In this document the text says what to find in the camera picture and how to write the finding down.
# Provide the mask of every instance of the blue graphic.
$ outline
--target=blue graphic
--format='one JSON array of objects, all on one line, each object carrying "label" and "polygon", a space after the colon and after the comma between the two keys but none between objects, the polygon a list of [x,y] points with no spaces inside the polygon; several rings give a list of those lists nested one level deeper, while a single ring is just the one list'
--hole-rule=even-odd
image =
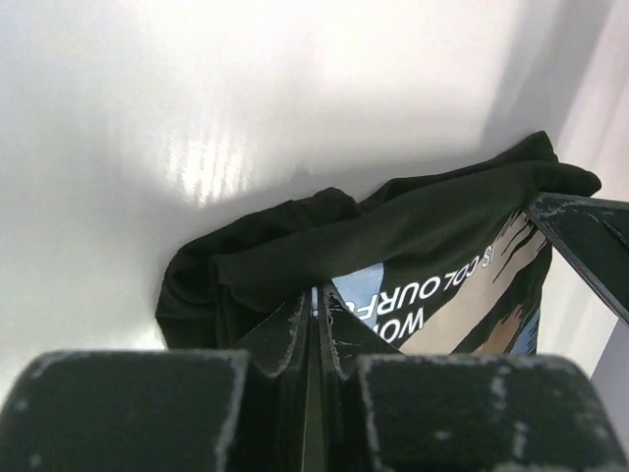
[{"label": "blue graphic", "polygon": [[538,347],[538,329],[540,327],[540,309],[531,316],[513,344],[511,354],[534,354]]},{"label": "blue graphic", "polygon": [[367,309],[368,317],[360,317],[371,328],[376,325],[375,303],[383,278],[384,264],[379,263],[332,279],[338,293],[356,316],[365,311],[364,307],[372,306]]}]

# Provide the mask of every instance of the white surface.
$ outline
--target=white surface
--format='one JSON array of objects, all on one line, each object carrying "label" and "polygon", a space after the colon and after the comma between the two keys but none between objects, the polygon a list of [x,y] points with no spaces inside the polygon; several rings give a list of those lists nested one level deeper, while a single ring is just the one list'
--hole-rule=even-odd
[{"label": "white surface", "polygon": [[[288,198],[545,129],[627,199],[628,26],[607,0],[4,2],[0,397],[45,350],[159,347],[176,249]],[[613,319],[563,271],[541,342],[590,372]]]}]

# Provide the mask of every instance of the black plastic part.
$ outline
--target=black plastic part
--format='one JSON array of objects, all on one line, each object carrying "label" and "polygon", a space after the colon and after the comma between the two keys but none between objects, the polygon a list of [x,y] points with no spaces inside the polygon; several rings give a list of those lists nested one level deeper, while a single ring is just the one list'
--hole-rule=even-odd
[{"label": "black plastic part", "polygon": [[361,354],[399,351],[347,311],[331,285],[318,290],[317,325],[325,470],[370,470],[356,361]]},{"label": "black plastic part", "polygon": [[629,204],[540,194],[528,215],[611,311],[629,325]]},{"label": "black plastic part", "polygon": [[0,415],[3,472],[227,470],[246,352],[54,352]]},{"label": "black plastic part", "polygon": [[310,293],[285,303],[241,339],[251,353],[237,470],[300,470],[304,454]]},{"label": "black plastic part", "polygon": [[593,388],[562,359],[366,356],[358,364],[371,470],[625,466]]}]

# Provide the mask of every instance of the printed graphic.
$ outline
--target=printed graphic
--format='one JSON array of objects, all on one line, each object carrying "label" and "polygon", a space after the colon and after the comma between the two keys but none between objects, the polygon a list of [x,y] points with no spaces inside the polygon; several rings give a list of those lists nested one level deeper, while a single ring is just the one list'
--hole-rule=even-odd
[{"label": "printed graphic", "polygon": [[[523,247],[515,248],[527,236]],[[432,315],[400,349],[405,354],[449,354],[489,313],[516,274],[530,264],[545,245],[541,231],[525,213],[512,216],[493,243],[491,262],[463,284],[456,296]]]},{"label": "printed graphic", "polygon": [[[409,281],[406,286],[380,292],[385,267],[377,264],[332,281],[348,310],[387,342],[402,343],[403,353],[449,354],[490,312],[517,273],[537,257],[545,244],[544,236],[526,214],[516,212],[490,246],[445,275]],[[427,320],[424,303],[419,308],[414,305],[459,286],[456,295]],[[396,312],[393,318],[388,317],[405,306],[409,307],[407,314],[402,312],[398,316]],[[537,323],[535,317],[527,321],[512,352],[528,353],[535,349],[539,313],[537,316]],[[496,325],[477,352],[505,352],[523,322],[523,306],[519,305]]]}]

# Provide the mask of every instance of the black t-shirt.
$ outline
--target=black t-shirt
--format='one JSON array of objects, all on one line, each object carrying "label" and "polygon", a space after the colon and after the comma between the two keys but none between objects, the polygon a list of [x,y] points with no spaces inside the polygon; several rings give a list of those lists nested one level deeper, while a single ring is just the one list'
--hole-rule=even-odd
[{"label": "black t-shirt", "polygon": [[169,347],[229,347],[332,279],[404,353],[532,353],[551,248],[522,210],[538,192],[599,188],[596,175],[558,163],[539,132],[477,165],[391,180],[361,203],[327,189],[184,246],[157,320]]}]

